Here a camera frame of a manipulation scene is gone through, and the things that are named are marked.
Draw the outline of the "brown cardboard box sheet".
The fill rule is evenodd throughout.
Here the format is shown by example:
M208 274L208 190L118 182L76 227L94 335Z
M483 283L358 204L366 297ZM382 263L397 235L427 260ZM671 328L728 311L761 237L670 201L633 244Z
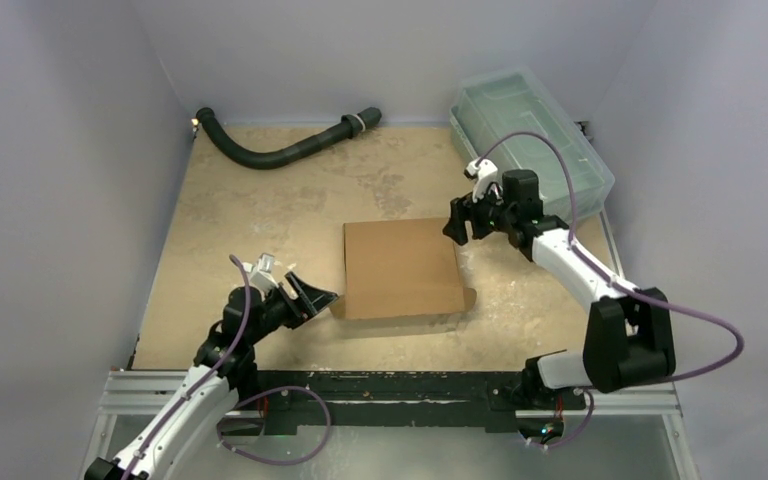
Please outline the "brown cardboard box sheet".
M345 290L331 306L340 320L464 313L477 292L468 287L445 218L343 225Z

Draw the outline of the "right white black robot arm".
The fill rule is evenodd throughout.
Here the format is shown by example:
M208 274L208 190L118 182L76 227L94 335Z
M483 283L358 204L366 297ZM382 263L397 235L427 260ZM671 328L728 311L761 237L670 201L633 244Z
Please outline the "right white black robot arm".
M660 290L641 290L608 272L562 219L545 214L533 171L500 173L491 161L474 160L464 174L474 186L451 201L444 235L460 246L494 233L505 235L527 260L552 274L588 315L581 352L527 361L521 392L529 404L544 407L567 388L610 393L674 373L671 319Z

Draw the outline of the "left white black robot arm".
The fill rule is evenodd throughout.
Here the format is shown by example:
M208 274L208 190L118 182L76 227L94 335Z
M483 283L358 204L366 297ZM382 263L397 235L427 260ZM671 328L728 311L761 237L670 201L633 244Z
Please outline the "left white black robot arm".
M223 417L293 386L261 388L256 344L275 330L295 329L338 298L289 272L271 283L247 273L209 329L180 386L149 424L112 458L95 458L87 479L173 479Z

